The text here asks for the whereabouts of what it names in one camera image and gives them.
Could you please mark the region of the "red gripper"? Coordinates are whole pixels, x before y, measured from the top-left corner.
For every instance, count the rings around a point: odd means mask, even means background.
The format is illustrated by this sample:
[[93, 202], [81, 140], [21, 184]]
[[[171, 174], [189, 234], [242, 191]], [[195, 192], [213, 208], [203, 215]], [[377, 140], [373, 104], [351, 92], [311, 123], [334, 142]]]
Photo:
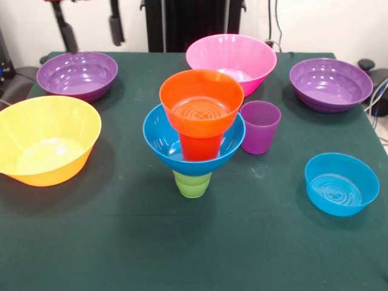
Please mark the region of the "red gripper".
[[[62, 36], [63, 43], [67, 53], [78, 53], [78, 45], [76, 43], [75, 34], [70, 24], [65, 19], [61, 8], [61, 2], [65, 0], [44, 0], [45, 2], [51, 2], [53, 12], [55, 14], [56, 22], [59, 27], [59, 31]], [[110, 32], [112, 36], [112, 42], [115, 46], [121, 46], [125, 42], [121, 15], [119, 11], [119, 1], [110, 0], [111, 15], [109, 17]]]

